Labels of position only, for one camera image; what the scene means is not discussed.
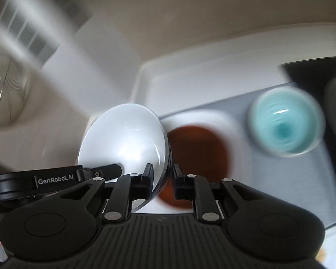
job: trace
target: blue ceramic cup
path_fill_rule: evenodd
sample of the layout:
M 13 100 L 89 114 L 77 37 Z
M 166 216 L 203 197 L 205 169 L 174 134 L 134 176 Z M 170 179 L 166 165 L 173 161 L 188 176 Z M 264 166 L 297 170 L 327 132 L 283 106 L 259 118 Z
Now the blue ceramic cup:
M 318 145 L 325 132 L 325 117 L 309 93 L 295 87 L 278 87 L 253 102 L 248 125 L 263 149 L 289 157 Z

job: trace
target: brown liquid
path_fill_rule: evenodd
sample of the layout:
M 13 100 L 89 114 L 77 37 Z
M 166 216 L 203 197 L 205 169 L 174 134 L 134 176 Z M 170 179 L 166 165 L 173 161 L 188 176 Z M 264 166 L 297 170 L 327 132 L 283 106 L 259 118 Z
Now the brown liquid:
M 173 164 L 178 164 L 183 174 L 204 176 L 218 183 L 227 176 L 228 155 L 224 144 L 211 131 L 197 126 L 182 126 L 168 133 Z M 167 204 L 179 208 L 192 208 L 189 200 L 176 200 L 171 180 L 159 197 Z

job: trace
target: white bowl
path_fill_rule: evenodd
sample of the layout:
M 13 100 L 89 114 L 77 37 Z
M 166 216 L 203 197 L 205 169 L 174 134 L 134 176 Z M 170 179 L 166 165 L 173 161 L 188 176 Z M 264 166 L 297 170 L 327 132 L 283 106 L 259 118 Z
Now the white bowl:
M 116 163 L 125 175 L 143 174 L 146 164 L 152 163 L 155 196 L 166 179 L 168 155 L 167 133 L 158 117 L 144 106 L 129 103 L 111 108 L 93 123 L 82 141 L 78 164 L 94 168 Z M 133 201 L 132 211 L 148 202 Z
M 249 146 L 239 122 L 219 110 L 198 109 L 170 115 L 161 120 L 166 132 L 181 126 L 199 126 L 216 134 L 226 147 L 231 165 L 227 176 L 250 185 Z

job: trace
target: logo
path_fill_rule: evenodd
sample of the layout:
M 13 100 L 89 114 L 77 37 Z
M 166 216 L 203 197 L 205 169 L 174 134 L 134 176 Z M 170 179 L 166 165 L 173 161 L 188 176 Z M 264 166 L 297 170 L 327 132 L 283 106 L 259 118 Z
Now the logo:
M 38 184 L 43 185 L 43 184 L 50 184 L 50 183 L 56 183 L 56 182 L 62 182 L 62 181 L 67 181 L 67 180 L 73 180 L 73 174 L 71 175 L 65 175 L 62 177 L 51 177 L 50 179 L 39 179 Z

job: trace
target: ribbed grip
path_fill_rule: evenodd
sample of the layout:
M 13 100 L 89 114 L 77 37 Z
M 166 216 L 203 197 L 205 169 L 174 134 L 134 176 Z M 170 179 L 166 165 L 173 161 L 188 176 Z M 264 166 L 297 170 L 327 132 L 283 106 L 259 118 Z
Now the ribbed grip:
M 51 263 L 9 259 L 1 269 L 323 269 L 309 259 L 276 264 L 250 257 L 227 239 L 220 226 L 193 215 L 132 214 L 122 224 L 105 225 L 83 252 Z

